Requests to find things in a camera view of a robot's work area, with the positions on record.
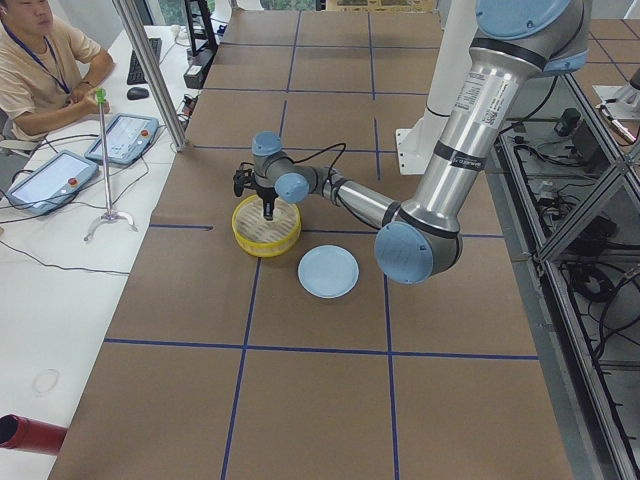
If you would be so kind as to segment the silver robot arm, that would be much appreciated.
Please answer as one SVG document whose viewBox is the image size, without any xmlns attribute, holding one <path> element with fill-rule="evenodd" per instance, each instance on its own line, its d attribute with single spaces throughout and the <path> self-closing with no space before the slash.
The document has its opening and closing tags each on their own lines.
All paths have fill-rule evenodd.
<svg viewBox="0 0 640 480">
<path fill-rule="evenodd" d="M 304 166 L 271 131 L 252 141 L 254 168 L 237 172 L 236 192 L 254 189 L 263 215 L 281 198 L 318 194 L 377 228 L 374 251 L 384 274 L 417 284 L 451 268 L 462 252 L 458 213 L 484 169 L 520 88 L 533 77 L 580 69 L 587 56 L 589 1 L 479 1 L 470 70 L 412 198 L 394 201 L 332 167 Z"/>
</svg>

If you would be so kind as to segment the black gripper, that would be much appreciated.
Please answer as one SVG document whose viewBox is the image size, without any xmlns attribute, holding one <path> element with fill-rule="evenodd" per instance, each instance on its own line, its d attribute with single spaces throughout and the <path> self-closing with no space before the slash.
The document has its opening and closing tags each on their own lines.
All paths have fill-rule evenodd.
<svg viewBox="0 0 640 480">
<path fill-rule="evenodd" d="M 263 200 L 263 217 L 266 221 L 274 218 L 275 199 L 278 197 L 274 187 L 264 187 L 259 184 L 255 186 L 256 194 Z"/>
</svg>

